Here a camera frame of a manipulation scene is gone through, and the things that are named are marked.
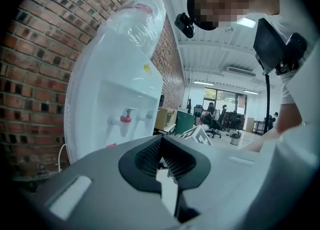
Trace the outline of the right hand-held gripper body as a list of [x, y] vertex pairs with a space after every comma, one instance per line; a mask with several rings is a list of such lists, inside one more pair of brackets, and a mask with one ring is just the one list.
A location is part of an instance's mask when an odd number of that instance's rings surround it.
[[185, 131], [180, 136], [180, 138], [209, 146], [213, 145], [202, 126], [196, 126], [190, 130]]

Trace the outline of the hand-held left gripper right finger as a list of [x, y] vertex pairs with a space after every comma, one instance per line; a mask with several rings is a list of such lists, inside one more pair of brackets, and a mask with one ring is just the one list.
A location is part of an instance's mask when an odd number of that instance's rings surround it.
[[204, 156], [210, 171], [199, 186], [178, 192], [178, 214], [162, 219], [162, 230], [287, 228], [319, 168], [319, 139], [313, 135], [283, 135], [259, 153], [177, 138], [166, 142]]

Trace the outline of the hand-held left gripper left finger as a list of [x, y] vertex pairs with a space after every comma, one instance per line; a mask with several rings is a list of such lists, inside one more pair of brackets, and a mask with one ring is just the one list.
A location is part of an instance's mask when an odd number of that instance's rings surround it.
[[137, 139], [92, 152], [53, 176], [34, 195], [33, 230], [174, 230], [178, 221], [161, 200], [161, 184], [136, 168], [127, 170], [139, 184], [121, 175], [119, 161], [131, 149], [141, 150], [158, 136]]

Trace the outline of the person's right forearm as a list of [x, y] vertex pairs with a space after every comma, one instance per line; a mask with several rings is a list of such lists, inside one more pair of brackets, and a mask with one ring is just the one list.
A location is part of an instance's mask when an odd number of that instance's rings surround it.
[[259, 152], [264, 144], [269, 140], [279, 139], [281, 134], [290, 128], [301, 125], [302, 118], [301, 114], [295, 103], [293, 104], [282, 104], [279, 110], [279, 116], [276, 121], [275, 127], [265, 133], [256, 142], [253, 142], [242, 150], [249, 150], [253, 152]]

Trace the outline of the white water dispenser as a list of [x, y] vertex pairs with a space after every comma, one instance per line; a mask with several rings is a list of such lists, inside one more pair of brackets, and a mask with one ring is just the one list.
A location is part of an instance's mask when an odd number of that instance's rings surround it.
[[[144, 64], [150, 65], [151, 75]], [[136, 117], [158, 109], [162, 86], [159, 71], [129, 38], [110, 29], [97, 34], [76, 61], [65, 95], [63, 127], [69, 162], [151, 136], [154, 128], [146, 129]], [[108, 118], [119, 118], [125, 107], [137, 108], [131, 112], [127, 135], [121, 137], [115, 126], [107, 137]]]

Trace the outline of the large clear water bottle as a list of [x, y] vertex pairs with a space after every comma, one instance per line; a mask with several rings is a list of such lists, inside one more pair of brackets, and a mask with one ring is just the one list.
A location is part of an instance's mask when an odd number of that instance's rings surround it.
[[150, 59], [158, 45], [165, 20], [163, 0], [127, 0], [100, 25], [97, 34], [107, 29], [122, 34]]

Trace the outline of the plain brown cardboard box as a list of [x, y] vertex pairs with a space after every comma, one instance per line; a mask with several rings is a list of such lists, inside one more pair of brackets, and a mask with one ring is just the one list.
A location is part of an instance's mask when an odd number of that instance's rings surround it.
[[177, 109], [159, 107], [154, 126], [155, 129], [165, 131], [168, 127], [174, 125], [176, 123], [177, 113]]

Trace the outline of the ceiling air conditioner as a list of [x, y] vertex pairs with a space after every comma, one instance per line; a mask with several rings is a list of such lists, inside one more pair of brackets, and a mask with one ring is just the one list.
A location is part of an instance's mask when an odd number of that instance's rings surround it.
[[251, 78], [254, 78], [256, 76], [256, 74], [251, 72], [251, 71], [244, 70], [244, 69], [241, 69], [241, 68], [232, 67], [232, 66], [228, 66], [226, 68], [226, 71], [230, 72], [230, 73], [238, 74], [238, 75], [248, 76], [248, 77], [251, 77]]

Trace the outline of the black device box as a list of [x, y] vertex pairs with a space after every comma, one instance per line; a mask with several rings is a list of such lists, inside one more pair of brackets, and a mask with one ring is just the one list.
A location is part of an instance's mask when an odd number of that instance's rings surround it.
[[264, 76], [272, 70], [277, 75], [293, 70], [307, 47], [306, 40], [300, 34], [293, 33], [285, 42], [265, 18], [258, 20], [253, 49]]

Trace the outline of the ceiling light panel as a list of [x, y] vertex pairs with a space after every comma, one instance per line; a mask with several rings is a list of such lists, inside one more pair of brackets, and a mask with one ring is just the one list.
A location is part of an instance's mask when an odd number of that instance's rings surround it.
[[245, 26], [245, 27], [248, 27], [248, 28], [251, 28], [251, 29], [253, 29], [256, 26], [256, 21], [255, 20], [248, 19], [246, 17], [239, 19], [236, 23], [238, 25]]

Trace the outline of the person's white printed shirt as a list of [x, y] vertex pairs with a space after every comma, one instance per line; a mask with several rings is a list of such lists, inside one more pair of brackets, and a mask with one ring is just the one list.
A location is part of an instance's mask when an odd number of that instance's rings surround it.
[[320, 38], [320, 31], [317, 29], [302, 0], [279, 0], [279, 6], [280, 12], [278, 15], [265, 15], [268, 22], [278, 31], [285, 41], [287, 41], [293, 33], [298, 33], [307, 42], [306, 52], [299, 60], [298, 65], [296, 65], [293, 70], [279, 76], [282, 87], [281, 106], [282, 104], [295, 103], [287, 85], [311, 55], [316, 41]]

